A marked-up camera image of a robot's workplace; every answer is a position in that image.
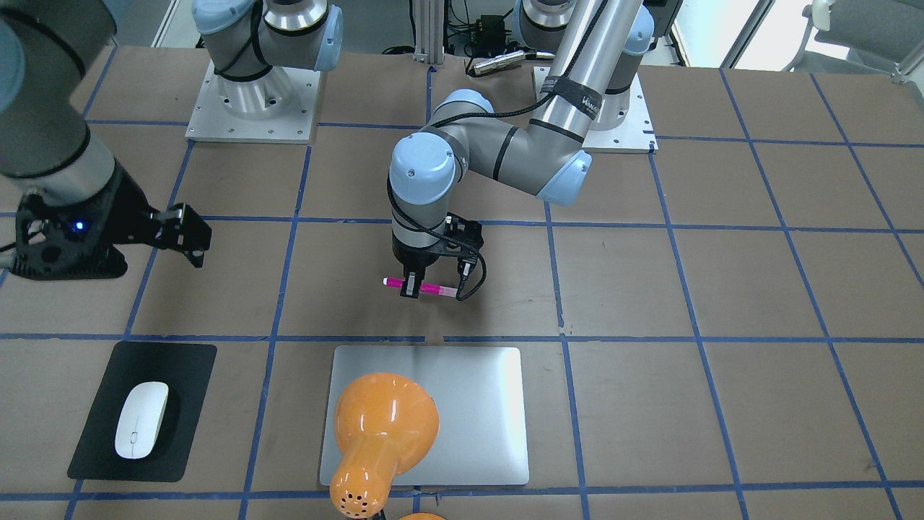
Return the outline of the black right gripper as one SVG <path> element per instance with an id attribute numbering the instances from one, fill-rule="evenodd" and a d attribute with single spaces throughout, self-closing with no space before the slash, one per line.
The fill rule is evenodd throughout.
<path id="1" fill-rule="evenodd" d="M 158 211 L 124 169 L 82 203 L 52 207 L 39 194 L 24 195 L 16 226 L 11 273 L 29 280 L 118 279 L 128 270 L 120 243 L 179 251 L 201 269 L 212 239 L 191 205 Z"/>

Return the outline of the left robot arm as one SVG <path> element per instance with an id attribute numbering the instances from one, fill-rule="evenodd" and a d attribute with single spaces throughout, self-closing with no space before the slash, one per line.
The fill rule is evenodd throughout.
<path id="1" fill-rule="evenodd" d="M 458 260 L 456 300 L 468 298 L 472 271 L 487 269 L 481 224 L 449 210 L 465 174 L 548 203 L 574 203 L 592 163 L 584 150 L 588 132 L 604 110 L 615 109 L 654 33 L 640 1 L 518 1 L 514 14 L 527 46 L 554 52 L 538 101 L 524 110 L 528 125 L 510 124 L 511 112 L 461 89 L 393 148 L 386 191 L 403 297 L 419 296 L 426 269 L 439 258 Z"/>

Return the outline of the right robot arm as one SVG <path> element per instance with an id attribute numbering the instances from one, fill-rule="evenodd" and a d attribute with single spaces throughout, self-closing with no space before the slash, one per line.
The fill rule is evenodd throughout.
<path id="1" fill-rule="evenodd" d="M 39 281 L 115 279 L 119 244 L 204 264 L 211 228 L 191 205 L 152 207 L 71 94 L 118 30 L 126 1 L 2 3 L 2 175 L 23 195 L 2 266 Z M 310 141 L 320 75 L 336 68 L 344 16 L 328 1 L 195 1 L 212 67 L 189 119 L 198 142 Z"/>

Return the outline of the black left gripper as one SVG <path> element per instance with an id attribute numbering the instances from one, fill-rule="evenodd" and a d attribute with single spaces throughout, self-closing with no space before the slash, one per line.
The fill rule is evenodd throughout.
<path id="1" fill-rule="evenodd" d="M 445 230 L 391 230 L 393 256 L 402 265 L 401 296 L 418 299 L 426 267 L 447 250 Z"/>

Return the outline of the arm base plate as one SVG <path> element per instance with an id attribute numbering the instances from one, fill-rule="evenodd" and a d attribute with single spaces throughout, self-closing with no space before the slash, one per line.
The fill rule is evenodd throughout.
<path id="1" fill-rule="evenodd" d="M 231 82 L 206 69 L 186 137 L 195 142 L 309 144 L 323 72 L 273 68 L 252 82 Z"/>
<path id="2" fill-rule="evenodd" d="M 650 115 L 638 67 L 642 55 L 607 53 L 572 60 L 558 56 L 535 83 L 537 105 L 531 113 L 532 131 L 545 129 L 563 139 L 557 144 L 587 152 L 643 152 L 656 150 Z"/>

